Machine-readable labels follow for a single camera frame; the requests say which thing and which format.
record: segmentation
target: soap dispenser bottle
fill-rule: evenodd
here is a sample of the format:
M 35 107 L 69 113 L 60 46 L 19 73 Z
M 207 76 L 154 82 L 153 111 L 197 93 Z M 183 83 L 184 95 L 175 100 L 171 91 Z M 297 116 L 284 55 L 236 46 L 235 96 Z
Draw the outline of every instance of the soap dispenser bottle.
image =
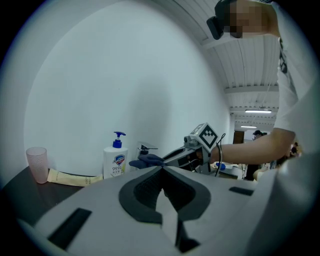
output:
M 122 147 L 120 140 L 121 135 L 126 135 L 121 131 L 115 131 L 116 139 L 112 146 L 106 147 L 103 150 L 103 178 L 112 178 L 122 175 L 126 169 L 126 160 L 128 149 Z

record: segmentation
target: blue cloth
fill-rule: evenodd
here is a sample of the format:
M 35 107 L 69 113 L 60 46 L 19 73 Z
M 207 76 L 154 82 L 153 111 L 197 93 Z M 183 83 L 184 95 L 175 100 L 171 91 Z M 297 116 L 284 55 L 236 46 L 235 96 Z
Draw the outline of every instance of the blue cloth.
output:
M 166 166 L 164 159 L 155 154 L 139 155 L 138 160 L 129 162 L 129 165 L 138 169 L 144 169 L 153 166 Z

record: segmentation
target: person's arm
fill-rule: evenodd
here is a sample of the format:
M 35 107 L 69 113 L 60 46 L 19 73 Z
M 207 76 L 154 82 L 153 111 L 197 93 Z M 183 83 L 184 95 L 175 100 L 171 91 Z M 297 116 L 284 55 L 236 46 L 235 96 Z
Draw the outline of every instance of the person's arm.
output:
M 295 139 L 295 133 L 274 128 L 272 133 L 243 144 L 222 145 L 222 160 L 227 163 L 259 165 L 283 157 Z M 210 163 L 219 161 L 219 150 L 211 152 Z

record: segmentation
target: blue pump cap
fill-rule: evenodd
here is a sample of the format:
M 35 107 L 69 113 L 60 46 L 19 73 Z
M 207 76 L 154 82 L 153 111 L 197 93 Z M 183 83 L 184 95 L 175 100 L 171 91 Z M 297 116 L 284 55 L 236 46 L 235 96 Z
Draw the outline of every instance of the blue pump cap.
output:
M 121 146 L 122 146 L 122 142 L 120 140 L 120 135 L 124 135 L 126 136 L 126 134 L 122 131 L 114 131 L 114 133 L 116 134 L 116 139 L 115 141 L 113 142 L 113 147 L 116 148 L 116 149 L 121 149 Z

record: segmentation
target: pink plastic cup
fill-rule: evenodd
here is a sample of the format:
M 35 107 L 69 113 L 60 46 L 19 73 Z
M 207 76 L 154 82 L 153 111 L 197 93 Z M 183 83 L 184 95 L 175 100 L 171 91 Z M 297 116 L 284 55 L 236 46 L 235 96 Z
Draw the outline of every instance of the pink plastic cup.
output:
M 28 148 L 25 153 L 35 181 L 46 183 L 49 175 L 47 150 L 37 146 Z

